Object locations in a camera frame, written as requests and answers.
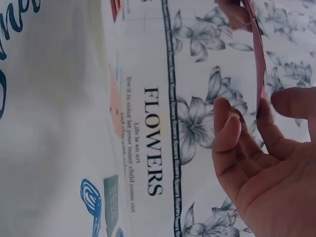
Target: pink paper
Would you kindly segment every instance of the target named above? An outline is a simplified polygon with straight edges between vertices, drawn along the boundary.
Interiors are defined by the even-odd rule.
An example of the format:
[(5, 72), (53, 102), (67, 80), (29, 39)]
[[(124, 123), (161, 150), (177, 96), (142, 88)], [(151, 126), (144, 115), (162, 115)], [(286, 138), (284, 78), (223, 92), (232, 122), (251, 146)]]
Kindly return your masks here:
[(256, 70), (257, 70), (257, 111), (258, 111), (260, 98), (266, 97), (265, 90), (264, 90), (264, 76), (266, 72), (266, 61), (265, 61), (265, 55), (263, 51), (260, 30), (259, 30), (256, 16), (254, 14), (252, 2), (250, 0), (242, 0), (242, 3), (244, 4), (245, 8), (249, 12), (250, 19), (251, 19), (252, 32), (253, 32), (253, 48), (255, 52), (255, 61), (256, 61)]

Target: decorative border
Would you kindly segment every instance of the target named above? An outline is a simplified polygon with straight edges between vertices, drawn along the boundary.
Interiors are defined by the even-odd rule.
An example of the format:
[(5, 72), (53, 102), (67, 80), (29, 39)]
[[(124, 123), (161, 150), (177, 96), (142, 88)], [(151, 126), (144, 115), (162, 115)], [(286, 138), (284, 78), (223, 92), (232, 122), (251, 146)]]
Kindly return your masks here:
[(164, 19), (164, 30), (167, 44), (167, 64), (168, 64), (168, 82), (169, 82), (169, 107), (170, 107), (170, 125), (173, 157), (173, 201), (174, 201), (174, 236), (181, 236), (181, 212), (182, 212), (182, 193), (181, 193), (181, 162), (179, 146), (179, 128), (177, 114), (177, 96), (176, 96), (176, 77), (174, 68), (174, 52), (172, 43), (172, 30), (168, 9), (168, 0), (161, 0), (162, 13)]

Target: gray flower pattern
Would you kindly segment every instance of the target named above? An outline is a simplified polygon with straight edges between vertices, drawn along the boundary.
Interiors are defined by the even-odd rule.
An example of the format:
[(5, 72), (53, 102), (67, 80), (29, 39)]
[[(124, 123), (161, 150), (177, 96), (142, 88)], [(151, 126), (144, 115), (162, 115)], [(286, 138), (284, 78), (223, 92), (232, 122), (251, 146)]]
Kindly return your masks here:
[(296, 43), (293, 33), (295, 31), (305, 31), (305, 28), (299, 28), (296, 21), (288, 17), (285, 9), (275, 7), (272, 2), (265, 2), (264, 5), (268, 13), (266, 22), (273, 25), (274, 33), (278, 33), (292, 43)]
[[(280, 58), (273, 52), (266, 52), (272, 63), (275, 65), (273, 67), (270, 76), (267, 77), (267, 86), (270, 89), (270, 93), (274, 93), (280, 90), (284, 90), (285, 88), (291, 87), (286, 86), (279, 77), (278, 68), (283, 68), (284, 70), (284, 78), (291, 79), (297, 87), (311, 87), (311, 77), (313, 74), (313, 70), (310, 64), (300, 62), (299, 64), (295, 62), (282, 62)], [(298, 127), (301, 126), (302, 119), (295, 119), (295, 123)]]
[(177, 97), (181, 165), (194, 158), (197, 145), (205, 149), (212, 148), (215, 137), (213, 105), (218, 97), (228, 99), (232, 107), (247, 115), (248, 107), (242, 94), (231, 87), (231, 78), (221, 76), (218, 66), (211, 71), (205, 100), (192, 97), (188, 104), (182, 97)]
[[(183, 40), (190, 41), (190, 55), (197, 57), (195, 62), (204, 62), (208, 59), (208, 50), (224, 50), (227, 44), (222, 39), (226, 35), (233, 37), (229, 28), (229, 21), (219, 7), (207, 12), (203, 17), (196, 17), (192, 26), (183, 26), (181, 12), (178, 10), (173, 20), (172, 40), (174, 54), (183, 48)], [(253, 51), (247, 44), (229, 43), (233, 49), (239, 51)]]
[(182, 237), (240, 237), (241, 232), (251, 233), (249, 228), (237, 229), (236, 218), (239, 218), (236, 207), (226, 199), (220, 208), (211, 208), (210, 218), (196, 223), (193, 203), (186, 213), (181, 234)]
[(190, 105), (177, 98), (178, 123), (180, 134), (181, 165), (189, 163), (197, 149), (197, 144), (210, 149), (214, 140), (213, 112), (206, 111), (205, 102), (198, 97), (192, 97)]

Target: white fabric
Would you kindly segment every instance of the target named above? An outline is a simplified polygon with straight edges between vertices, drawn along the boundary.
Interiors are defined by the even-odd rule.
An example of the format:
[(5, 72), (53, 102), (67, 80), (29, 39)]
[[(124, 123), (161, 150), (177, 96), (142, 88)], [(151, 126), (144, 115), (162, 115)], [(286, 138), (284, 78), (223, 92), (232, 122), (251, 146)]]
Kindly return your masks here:
[[(109, 229), (112, 237), (252, 236), (216, 181), (210, 150), (216, 96), (229, 98), (249, 127), (254, 124), (252, 36), (231, 32), (208, 0), (165, 3), (125, 0), (114, 23), (109, 0), (1, 1), (10, 37), (1, 26), (6, 90), (2, 77), (0, 236), (104, 237)], [(312, 86), (316, 67), (314, 2), (273, 4), (257, 1), (269, 95), (283, 87)], [(16, 30), (5, 17), (11, 6)], [(171, 21), (167, 39), (163, 13)], [(175, 53), (175, 94), (169, 94), (168, 39)], [(145, 102), (152, 103), (145, 107)], [(122, 140), (122, 128), (113, 121), (120, 109)], [(145, 120), (148, 114), (153, 116)], [(159, 126), (146, 125), (157, 121), (155, 115)], [(276, 115), (276, 123), (289, 138), (309, 139), (305, 121)], [(117, 184), (104, 182), (114, 175)], [(106, 183), (118, 190), (104, 188)]]

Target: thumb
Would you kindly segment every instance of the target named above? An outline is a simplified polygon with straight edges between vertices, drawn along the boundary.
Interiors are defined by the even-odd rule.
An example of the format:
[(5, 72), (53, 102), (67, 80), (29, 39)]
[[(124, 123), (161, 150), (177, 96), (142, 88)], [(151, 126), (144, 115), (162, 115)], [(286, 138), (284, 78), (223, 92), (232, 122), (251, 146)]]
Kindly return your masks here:
[(282, 116), (309, 119), (316, 115), (316, 87), (289, 88), (271, 96), (274, 109)]

